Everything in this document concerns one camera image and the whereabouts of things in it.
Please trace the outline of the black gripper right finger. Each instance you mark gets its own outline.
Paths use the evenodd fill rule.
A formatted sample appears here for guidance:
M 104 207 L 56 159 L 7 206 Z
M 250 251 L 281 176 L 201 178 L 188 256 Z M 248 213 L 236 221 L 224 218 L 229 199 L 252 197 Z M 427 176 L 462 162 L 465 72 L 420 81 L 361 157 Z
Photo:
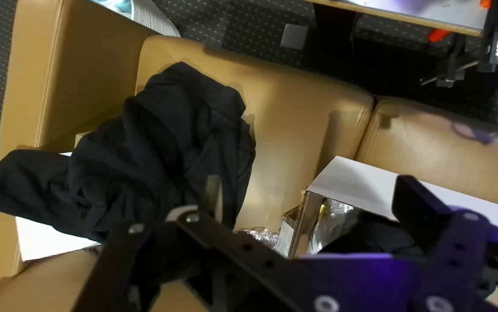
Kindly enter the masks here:
M 482 294 L 498 285 L 498 225 L 474 209 L 451 209 L 411 174 L 397 174 L 392 213 L 427 252 L 413 312 L 498 312 Z

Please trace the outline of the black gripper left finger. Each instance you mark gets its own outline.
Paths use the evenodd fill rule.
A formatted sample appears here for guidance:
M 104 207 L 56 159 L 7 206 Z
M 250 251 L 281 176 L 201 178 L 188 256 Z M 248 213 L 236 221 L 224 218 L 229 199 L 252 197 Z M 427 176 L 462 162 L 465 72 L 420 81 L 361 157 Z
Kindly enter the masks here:
M 149 312 L 175 280 L 210 312 L 293 312 L 269 277 L 279 256 L 229 225 L 220 176 L 208 174 L 191 211 L 129 221 L 108 237 L 73 312 Z

